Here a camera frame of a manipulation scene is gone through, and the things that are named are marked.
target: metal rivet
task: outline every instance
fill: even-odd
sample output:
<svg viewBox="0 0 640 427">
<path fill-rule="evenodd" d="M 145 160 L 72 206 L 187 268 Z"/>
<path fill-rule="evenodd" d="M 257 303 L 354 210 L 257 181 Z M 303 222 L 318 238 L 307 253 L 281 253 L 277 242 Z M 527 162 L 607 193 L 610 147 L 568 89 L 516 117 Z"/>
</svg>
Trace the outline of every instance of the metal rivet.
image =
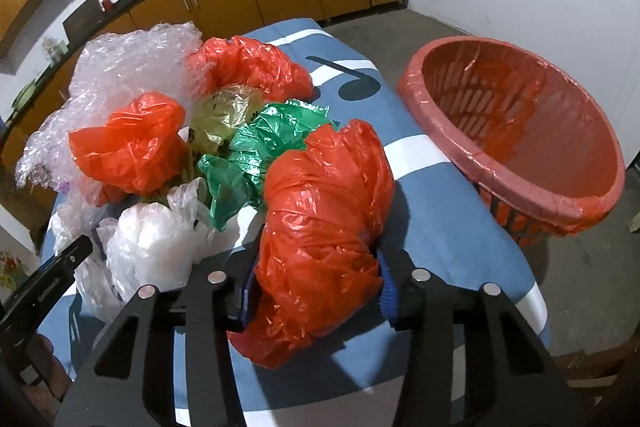
<svg viewBox="0 0 640 427">
<path fill-rule="evenodd" d="M 156 289 L 150 284 L 147 284 L 145 286 L 142 286 L 142 288 L 138 290 L 138 297 L 140 297 L 141 299 L 148 299 L 154 293 L 156 293 Z"/>
<path fill-rule="evenodd" d="M 411 277 L 413 277 L 417 282 L 425 282 L 431 279 L 431 272 L 424 268 L 416 268 L 411 272 Z"/>
<path fill-rule="evenodd" d="M 216 270 L 215 272 L 211 272 L 209 275 L 207 275 L 207 281 L 209 281 L 211 284 L 220 284 L 221 282 L 225 282 L 225 280 L 226 273 L 220 270 Z"/>
<path fill-rule="evenodd" d="M 500 286 L 493 282 L 488 282 L 487 284 L 482 286 L 482 289 L 484 290 L 484 293 L 494 297 L 502 293 L 502 290 L 500 290 Z"/>
</svg>

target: basket rim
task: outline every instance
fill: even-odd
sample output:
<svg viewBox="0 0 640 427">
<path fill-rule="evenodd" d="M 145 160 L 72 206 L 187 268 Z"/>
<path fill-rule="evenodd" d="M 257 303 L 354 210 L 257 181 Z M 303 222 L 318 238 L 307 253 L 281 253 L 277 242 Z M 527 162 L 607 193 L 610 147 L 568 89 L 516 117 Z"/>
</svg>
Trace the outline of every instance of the basket rim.
<svg viewBox="0 0 640 427">
<path fill-rule="evenodd" d="M 446 117 L 431 98 L 422 76 L 422 65 L 432 51 L 452 42 L 487 42 L 515 49 L 554 68 L 580 90 L 604 122 L 616 155 L 616 175 L 609 190 L 601 196 L 572 198 L 556 194 L 529 182 L 503 166 L 478 147 Z M 420 127 L 471 181 L 487 187 L 515 210 L 536 219 L 555 233 L 577 233 L 595 225 L 620 199 L 625 180 L 622 149 L 604 111 L 593 97 L 565 71 L 553 63 L 510 42 L 474 36 L 437 39 L 421 47 L 410 59 L 398 82 L 398 93 Z"/>
</svg>

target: laundry basket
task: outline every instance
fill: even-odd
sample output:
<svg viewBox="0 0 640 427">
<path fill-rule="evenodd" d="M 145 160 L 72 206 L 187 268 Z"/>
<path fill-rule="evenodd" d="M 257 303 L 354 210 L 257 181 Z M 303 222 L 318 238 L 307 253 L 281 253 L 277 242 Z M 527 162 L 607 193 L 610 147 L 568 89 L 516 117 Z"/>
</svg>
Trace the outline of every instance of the laundry basket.
<svg viewBox="0 0 640 427">
<path fill-rule="evenodd" d="M 412 57 L 398 91 L 521 247 L 588 229 L 622 193 L 609 120 L 537 55 L 493 39 L 440 39 Z"/>
</svg>

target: gray concrete floor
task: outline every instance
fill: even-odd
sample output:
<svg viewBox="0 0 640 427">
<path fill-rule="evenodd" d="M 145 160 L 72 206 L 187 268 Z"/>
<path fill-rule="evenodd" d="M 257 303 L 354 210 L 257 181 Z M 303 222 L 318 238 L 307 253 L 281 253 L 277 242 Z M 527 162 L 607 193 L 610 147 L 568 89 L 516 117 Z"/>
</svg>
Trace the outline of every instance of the gray concrete floor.
<svg viewBox="0 0 640 427">
<path fill-rule="evenodd" d="M 372 60 L 393 87 L 421 46 L 461 34 L 407 9 L 340 22 L 326 30 Z M 631 169 L 620 202 L 602 223 L 526 249 L 548 308 L 552 355 L 615 347 L 636 330 L 640 234 L 631 235 L 628 224 L 639 211 L 640 175 Z"/>
</svg>

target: blue tablecloth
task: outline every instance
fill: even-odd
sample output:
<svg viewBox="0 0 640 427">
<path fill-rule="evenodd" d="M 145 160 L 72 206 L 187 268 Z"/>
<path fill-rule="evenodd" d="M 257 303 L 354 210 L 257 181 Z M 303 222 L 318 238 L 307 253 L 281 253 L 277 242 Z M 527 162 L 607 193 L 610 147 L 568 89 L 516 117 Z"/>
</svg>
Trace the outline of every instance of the blue tablecloth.
<svg viewBox="0 0 640 427">
<path fill-rule="evenodd" d="M 375 128 L 396 179 L 382 243 L 403 245 L 417 266 L 451 284 L 476 289 L 484 282 L 498 283 L 545 340 L 546 306 L 522 252 L 465 177 L 421 131 L 375 65 L 308 19 L 277 23 L 249 36 L 279 46 L 310 71 L 318 87 L 314 103 L 330 106 L 329 117 L 343 125 L 360 118 Z M 348 73 L 308 60 L 310 55 L 363 71 L 380 83 L 380 89 L 370 82 L 353 82 Z M 217 250 L 250 242 L 261 220 L 260 214 L 245 207 L 219 236 Z M 52 255 L 52 245 L 49 231 L 43 259 Z M 40 331 L 53 341 L 56 355 L 74 377 L 103 324 L 82 311 L 75 288 L 69 293 Z M 316 341 L 277 371 L 254 366 L 232 348 L 248 425 L 388 427 L 398 401 L 409 339 L 384 322 L 372 301 L 335 333 Z M 459 406 L 464 394 L 464 350 L 461 339 L 458 344 L 452 400 Z M 183 335 L 176 335 L 174 366 L 177 418 L 188 425 Z"/>
</svg>

